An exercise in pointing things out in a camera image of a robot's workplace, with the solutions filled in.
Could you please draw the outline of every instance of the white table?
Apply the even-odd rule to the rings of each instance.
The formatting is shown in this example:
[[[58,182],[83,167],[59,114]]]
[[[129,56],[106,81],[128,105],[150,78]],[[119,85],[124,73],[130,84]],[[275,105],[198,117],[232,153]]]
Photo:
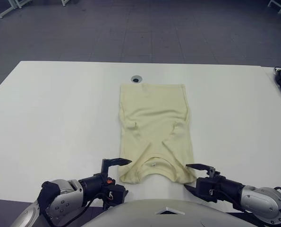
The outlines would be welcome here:
[[[186,85],[196,163],[243,184],[281,186],[281,94],[265,70],[270,75],[259,66],[20,62],[0,85],[0,199],[32,202],[42,182],[92,176],[103,158],[118,157],[119,87],[133,75]],[[116,167],[109,173],[118,179]],[[126,201],[200,201],[160,175],[125,186]]]

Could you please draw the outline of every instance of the floor tile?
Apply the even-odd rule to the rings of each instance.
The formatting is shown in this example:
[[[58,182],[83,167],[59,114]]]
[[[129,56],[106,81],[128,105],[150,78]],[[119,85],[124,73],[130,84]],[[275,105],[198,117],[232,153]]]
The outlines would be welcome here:
[[[212,55],[185,55],[184,58],[187,64],[218,64]]]
[[[151,55],[151,33],[127,32],[124,42],[124,55]]]
[[[209,45],[203,40],[197,40],[196,42],[183,40],[181,41],[181,49],[184,55],[212,55],[212,51]]]
[[[220,42],[208,42],[214,56],[222,57],[241,57],[242,51],[237,47],[233,41],[220,41]]]
[[[246,58],[249,65],[259,65],[265,67],[275,67],[277,66],[277,60],[269,58]]]
[[[121,62],[152,63],[152,57],[150,55],[122,55]]]
[[[66,55],[60,56],[59,61],[90,61],[90,54],[80,54],[80,55]]]
[[[152,42],[153,55],[182,55],[178,40],[156,40]]]
[[[91,55],[90,61],[120,62],[121,55]]]
[[[185,63],[182,55],[153,55],[152,57],[153,63],[168,63],[168,64],[183,64]]]
[[[244,57],[215,56],[215,59],[221,65],[249,65],[248,60]]]
[[[122,40],[99,40],[93,50],[94,55],[120,55],[122,51]]]

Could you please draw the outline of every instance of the gray floor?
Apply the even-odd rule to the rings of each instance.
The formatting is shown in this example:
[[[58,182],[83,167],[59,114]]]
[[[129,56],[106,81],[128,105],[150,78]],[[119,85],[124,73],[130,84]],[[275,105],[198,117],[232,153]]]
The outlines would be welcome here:
[[[20,61],[281,65],[267,2],[34,0],[0,19],[0,83]]]

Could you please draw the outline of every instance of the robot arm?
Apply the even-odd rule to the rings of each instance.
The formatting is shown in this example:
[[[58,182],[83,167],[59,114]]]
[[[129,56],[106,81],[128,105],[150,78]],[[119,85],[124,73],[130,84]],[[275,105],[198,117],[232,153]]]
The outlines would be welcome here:
[[[206,170],[209,177],[199,177],[196,188],[186,185],[185,188],[196,197],[207,202],[228,201],[233,208],[247,213],[250,211],[263,224],[281,227],[281,190],[276,188],[255,188],[226,179],[215,171],[214,167],[202,164],[189,164],[188,167]]]
[[[11,227],[55,227],[66,215],[85,207],[77,216],[62,225],[65,227],[84,214],[96,198],[103,200],[105,210],[123,203],[128,191],[108,177],[108,170],[110,166],[123,166],[130,162],[123,158],[103,159],[101,172],[92,177],[79,181],[44,182],[37,200],[21,213]]]

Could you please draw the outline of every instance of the black cable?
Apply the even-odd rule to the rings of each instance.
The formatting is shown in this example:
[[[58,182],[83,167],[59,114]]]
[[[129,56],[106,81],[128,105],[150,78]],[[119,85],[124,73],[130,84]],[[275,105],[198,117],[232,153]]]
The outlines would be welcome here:
[[[103,193],[98,193],[96,194],[93,199],[90,200],[90,202],[87,204],[87,206],[83,209],[82,212],[80,212],[78,215],[76,215],[74,218],[72,218],[70,221],[68,221],[66,224],[62,225],[62,226],[56,226],[53,224],[53,222],[51,221],[51,219],[48,217],[47,213],[44,212],[43,213],[43,216],[45,217],[45,219],[47,220],[48,224],[51,226],[51,227],[66,227],[68,226],[69,224],[71,224],[73,221],[75,221],[76,219],[78,219],[80,216],[82,216],[86,211],[87,209],[90,207],[91,203],[97,199],[100,195],[103,195]]]

